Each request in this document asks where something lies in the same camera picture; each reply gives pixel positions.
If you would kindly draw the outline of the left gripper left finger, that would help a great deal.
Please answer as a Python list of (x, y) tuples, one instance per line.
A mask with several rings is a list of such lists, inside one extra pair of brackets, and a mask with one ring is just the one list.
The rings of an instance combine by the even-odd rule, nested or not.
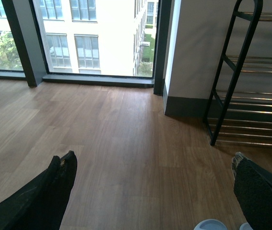
[(54, 156), (46, 170), (0, 202), (0, 230), (58, 230), (77, 172), (73, 151)]

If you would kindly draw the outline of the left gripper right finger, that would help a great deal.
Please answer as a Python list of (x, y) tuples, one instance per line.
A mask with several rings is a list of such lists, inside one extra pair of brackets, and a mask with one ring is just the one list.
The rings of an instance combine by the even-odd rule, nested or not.
[(232, 158), (234, 194), (254, 230), (272, 230), (272, 173), (237, 152)]

